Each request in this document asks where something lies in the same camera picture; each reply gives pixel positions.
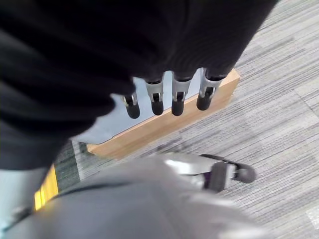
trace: black cloth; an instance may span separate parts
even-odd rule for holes
[[[227,74],[276,0],[1,0],[0,168],[48,167],[132,76]]]

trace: wooden board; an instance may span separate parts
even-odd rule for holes
[[[89,144],[88,151],[102,157],[121,159],[130,153],[166,136],[182,127],[195,123],[215,111],[224,108],[236,89],[240,76],[233,69],[222,81],[219,90],[213,98],[210,108],[200,111],[196,107],[197,95],[187,99],[181,116],[174,116],[167,109],[160,116],[154,116],[138,125],[114,136],[112,139],[97,145]]]

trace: yellow object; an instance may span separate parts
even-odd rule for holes
[[[44,204],[57,195],[58,184],[55,176],[54,165],[51,167],[49,173],[47,174],[44,183],[42,184],[39,191],[34,195],[34,205],[35,209],[38,210],[44,206]]]

